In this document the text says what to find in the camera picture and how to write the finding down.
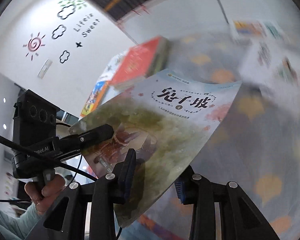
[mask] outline cloud decal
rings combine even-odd
[[[70,53],[67,50],[63,51],[62,55],[60,56],[60,63],[63,64],[64,62],[66,62],[69,59],[69,56]]]
[[[76,6],[71,4],[69,6],[65,6],[62,8],[60,12],[58,12],[57,16],[61,18],[61,20],[65,20],[68,18],[71,14],[75,12]]]
[[[52,32],[52,39],[57,39],[58,37],[61,37],[63,33],[67,30],[67,28],[62,24],[59,25],[53,32]]]

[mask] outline metal screw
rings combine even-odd
[[[238,184],[235,183],[234,181],[231,181],[231,182],[229,182],[229,187],[236,188],[236,187],[238,187]]]
[[[70,184],[70,189],[76,189],[79,186],[79,184],[77,182],[72,182]]]
[[[113,173],[108,173],[107,175],[105,175],[106,179],[114,179],[115,175]]]
[[[200,174],[193,174],[192,175],[192,179],[194,179],[194,180],[200,180],[201,179],[201,175]]]

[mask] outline sun decal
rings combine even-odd
[[[33,33],[31,34],[31,39],[27,44],[24,44],[23,47],[27,47],[30,52],[28,52],[25,57],[27,57],[31,53],[31,61],[33,60],[33,54],[39,55],[36,51],[42,47],[45,46],[45,44],[42,44],[42,39],[45,37],[45,35],[40,38],[40,33],[37,34],[36,37],[33,38]]]

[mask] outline finger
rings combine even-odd
[[[46,184],[46,186],[42,189],[42,195],[44,197],[52,196],[55,193],[59,192],[64,185],[65,179],[61,175],[56,174],[54,179]]]
[[[49,196],[49,197],[45,197],[44,199],[42,199],[36,205],[36,210],[38,211],[38,213],[40,215],[42,215],[43,213],[45,213],[45,211],[48,210],[48,208],[52,205],[52,203],[60,195],[60,193],[61,193],[61,190],[59,192],[56,192],[55,194]]]
[[[40,193],[37,191],[33,182],[28,182],[24,186],[25,192],[29,195],[31,200],[34,202],[35,205],[40,202],[41,196]]]

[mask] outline camera lens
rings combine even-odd
[[[35,106],[30,107],[30,115],[34,118],[37,114],[37,110]]]
[[[46,122],[46,119],[48,117],[48,114],[46,113],[46,111],[44,109],[42,109],[39,113],[39,118],[42,122]]]
[[[50,115],[50,123],[55,123],[55,117],[54,115]]]

